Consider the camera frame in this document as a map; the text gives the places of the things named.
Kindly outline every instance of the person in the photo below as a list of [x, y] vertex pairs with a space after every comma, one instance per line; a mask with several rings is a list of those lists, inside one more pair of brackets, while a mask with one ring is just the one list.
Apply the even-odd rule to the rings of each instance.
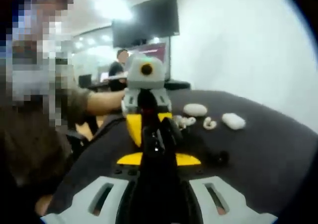
[[[117, 61], [114, 61], [109, 68], [108, 75], [115, 76], [123, 74], [124, 66], [129, 57], [126, 49], [120, 49], [117, 51]], [[126, 79], [110, 80], [109, 87], [111, 91], [121, 91], [126, 87]]]
[[51, 62], [56, 56], [50, 46], [51, 28], [72, 3], [1, 1], [5, 27], [1, 51], [5, 52], [0, 55], [0, 151], [21, 198], [39, 215], [45, 213], [50, 195], [73, 162], [70, 145], [56, 131], [61, 120], [82, 124], [87, 114], [105, 115], [120, 108], [124, 96], [123, 91], [95, 93], [78, 88], [63, 72], [67, 69]]

